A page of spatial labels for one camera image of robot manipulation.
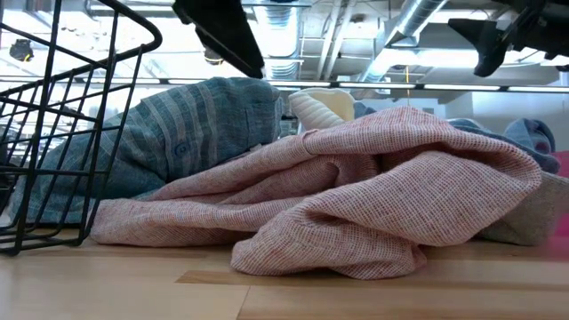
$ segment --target wooden table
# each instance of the wooden table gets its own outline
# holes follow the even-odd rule
[[[366,282],[238,274],[230,247],[50,248],[0,258],[0,319],[569,319],[569,238],[426,253],[413,275]]]

